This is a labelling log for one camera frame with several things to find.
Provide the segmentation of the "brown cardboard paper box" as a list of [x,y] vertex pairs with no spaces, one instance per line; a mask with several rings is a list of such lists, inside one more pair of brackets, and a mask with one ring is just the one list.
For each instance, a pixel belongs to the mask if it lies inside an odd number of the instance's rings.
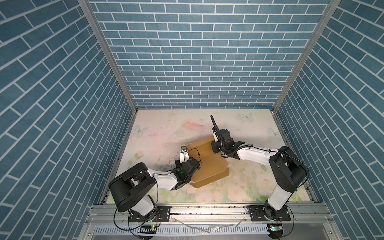
[[200,169],[197,170],[191,180],[191,185],[198,189],[215,181],[223,179],[230,174],[230,169],[225,158],[219,153],[214,154],[212,142],[214,137],[200,139],[187,145],[189,157],[201,160]]

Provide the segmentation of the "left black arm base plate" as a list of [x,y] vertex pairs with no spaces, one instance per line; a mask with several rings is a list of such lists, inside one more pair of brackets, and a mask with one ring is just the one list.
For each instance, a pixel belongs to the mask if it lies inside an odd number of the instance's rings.
[[171,214],[171,206],[157,206],[147,215],[140,215],[139,212],[131,210],[129,216],[130,223],[142,223],[145,220],[148,222],[169,222]]

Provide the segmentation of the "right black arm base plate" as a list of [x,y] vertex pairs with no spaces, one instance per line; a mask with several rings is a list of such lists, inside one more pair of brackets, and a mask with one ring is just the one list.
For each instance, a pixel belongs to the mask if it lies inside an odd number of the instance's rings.
[[288,207],[284,205],[280,210],[275,210],[269,205],[249,205],[247,211],[250,214],[252,222],[263,222],[263,221],[291,221],[291,216]]

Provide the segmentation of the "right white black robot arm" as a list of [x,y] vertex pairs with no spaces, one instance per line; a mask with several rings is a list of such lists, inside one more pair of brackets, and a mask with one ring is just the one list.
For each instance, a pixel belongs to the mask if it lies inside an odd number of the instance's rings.
[[266,215],[279,213],[308,176],[308,167],[287,146],[263,149],[241,141],[235,142],[229,134],[215,132],[213,135],[212,149],[215,154],[222,152],[223,157],[251,161],[272,169],[277,185],[265,202]]

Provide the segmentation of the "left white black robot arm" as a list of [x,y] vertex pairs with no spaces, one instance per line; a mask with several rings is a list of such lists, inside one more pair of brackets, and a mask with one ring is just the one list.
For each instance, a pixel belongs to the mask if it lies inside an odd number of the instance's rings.
[[199,169],[200,162],[194,158],[177,162],[176,167],[167,172],[154,171],[144,163],[138,163],[111,180],[109,190],[118,212],[133,210],[147,216],[156,210],[150,190],[178,190],[188,184]]

